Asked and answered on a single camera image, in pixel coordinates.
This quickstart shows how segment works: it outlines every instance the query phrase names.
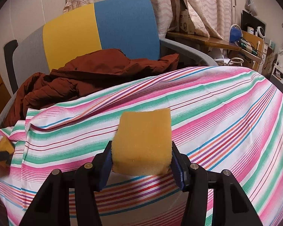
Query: box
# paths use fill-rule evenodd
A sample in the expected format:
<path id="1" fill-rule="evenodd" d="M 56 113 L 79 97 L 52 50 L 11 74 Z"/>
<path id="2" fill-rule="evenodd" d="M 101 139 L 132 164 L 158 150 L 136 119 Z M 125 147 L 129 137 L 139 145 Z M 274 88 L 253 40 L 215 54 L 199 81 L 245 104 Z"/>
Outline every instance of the box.
<path id="1" fill-rule="evenodd" d="M 187 9 L 180 12 L 179 31 L 186 34 L 195 34 L 195 26 Z"/>

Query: metal screw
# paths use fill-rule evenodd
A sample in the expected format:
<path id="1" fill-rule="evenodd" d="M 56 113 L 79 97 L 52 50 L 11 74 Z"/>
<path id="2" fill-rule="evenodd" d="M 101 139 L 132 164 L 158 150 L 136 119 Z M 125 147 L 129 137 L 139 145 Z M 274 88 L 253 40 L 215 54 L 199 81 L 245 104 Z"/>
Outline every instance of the metal screw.
<path id="1" fill-rule="evenodd" d="M 231 175 L 232 173 L 231 173 L 229 170 L 225 169 L 225 170 L 223 170 L 223 174 L 224 174 L 225 176 L 229 176 L 229 175 Z"/>
<path id="2" fill-rule="evenodd" d="M 190 165 L 190 167 L 191 167 L 192 169 L 194 169 L 194 170 L 197 170 L 197 169 L 199 168 L 198 164 L 196 164 L 196 163 L 192 163 L 192 164 Z"/>
<path id="3" fill-rule="evenodd" d="M 93 164 L 92 164 L 92 163 L 86 163 L 86 164 L 84 165 L 84 167 L 85 167 L 86 169 L 90 169 L 90 168 L 93 167 Z"/>
<path id="4" fill-rule="evenodd" d="M 52 175 L 58 175 L 60 173 L 60 170 L 59 169 L 55 169 L 51 173 L 52 173 Z"/>

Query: striped cloth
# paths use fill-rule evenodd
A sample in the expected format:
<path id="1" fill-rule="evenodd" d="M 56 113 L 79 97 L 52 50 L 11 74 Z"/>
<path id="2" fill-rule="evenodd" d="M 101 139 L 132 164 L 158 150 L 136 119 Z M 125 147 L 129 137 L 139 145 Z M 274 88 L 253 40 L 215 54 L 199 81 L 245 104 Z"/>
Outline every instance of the striped cloth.
<path id="1" fill-rule="evenodd" d="M 75 170 L 102 152 L 123 111 L 171 108 L 172 139 L 179 151 L 207 170 L 229 169 L 264 225 L 283 218 L 283 94 L 243 67 L 193 67 L 115 86 L 43 110 L 0 129 L 15 144 L 9 170 L 0 167 L 0 199 L 10 225 L 25 210 L 49 173 Z M 165 176 L 111 173 L 96 193 L 103 225 L 180 225 L 187 193 Z M 75 192 L 70 190 L 72 225 Z M 206 225 L 211 224 L 213 193 Z"/>

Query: wooden table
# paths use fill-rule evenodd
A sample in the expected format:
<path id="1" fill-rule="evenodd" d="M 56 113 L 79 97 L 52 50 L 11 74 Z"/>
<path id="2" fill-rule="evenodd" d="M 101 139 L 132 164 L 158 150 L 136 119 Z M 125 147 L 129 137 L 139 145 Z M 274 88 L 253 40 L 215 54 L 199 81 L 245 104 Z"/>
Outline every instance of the wooden table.
<path id="1" fill-rule="evenodd" d="M 234 50 L 234 51 L 240 51 L 241 48 L 236 46 L 233 43 L 230 43 L 226 40 L 220 40 L 213 37 L 204 37 L 204 36 L 197 36 L 197 35 L 191 35 L 191 34 L 183 34 L 179 32 L 168 32 L 167 39 L 185 39 L 190 42 L 196 43 L 200 46 L 200 51 L 208 54 L 208 48 L 209 47 L 215 47 L 215 48 L 221 48 L 221 49 L 228 49 L 228 50 Z"/>

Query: white round device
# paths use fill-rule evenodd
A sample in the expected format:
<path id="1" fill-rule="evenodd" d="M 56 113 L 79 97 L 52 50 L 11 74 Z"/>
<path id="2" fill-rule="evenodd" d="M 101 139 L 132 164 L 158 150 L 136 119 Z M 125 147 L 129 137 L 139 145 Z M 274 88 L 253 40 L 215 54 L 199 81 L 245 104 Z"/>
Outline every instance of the white round device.
<path id="1" fill-rule="evenodd" d="M 263 28 L 261 26 L 258 26 L 257 31 L 258 31 L 258 36 L 261 37 L 262 39 L 264 39 L 265 31 L 263 30 Z"/>

